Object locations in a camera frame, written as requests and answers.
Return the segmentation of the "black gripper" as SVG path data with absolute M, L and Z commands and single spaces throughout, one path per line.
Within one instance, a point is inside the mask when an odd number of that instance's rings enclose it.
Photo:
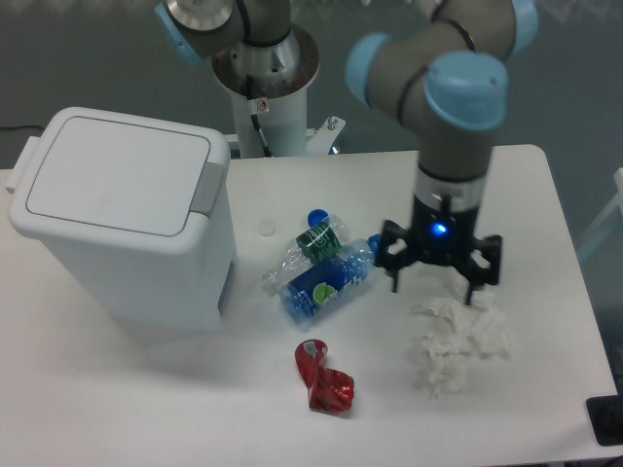
M 391 292 L 398 292 L 400 271 L 415 261 L 455 266 L 467 281 L 465 305 L 471 305 L 473 293 L 485 285 L 496 286 L 501 269 L 502 236 L 474 238 L 478 213 L 478 206 L 461 212 L 445 212 L 414 198 L 410 229 L 384 220 L 375 266 L 391 278 Z M 399 240 L 405 246 L 391 253 L 390 247 Z

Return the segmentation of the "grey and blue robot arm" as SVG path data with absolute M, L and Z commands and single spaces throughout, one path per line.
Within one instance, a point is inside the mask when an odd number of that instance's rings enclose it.
M 166 35 L 190 62 L 209 59 L 238 113 L 240 153 L 302 156 L 303 95 L 319 67 L 313 38 L 287 1 L 161 1 Z M 377 265 L 391 276 L 414 264 L 451 267 L 470 291 L 499 281 L 502 239 L 474 230 L 495 135 L 506 113 L 505 60 L 534 39 L 531 1 L 437 1 L 428 27 L 403 41 L 361 38 L 346 63 L 348 89 L 420 140 L 412 220 L 385 221 Z

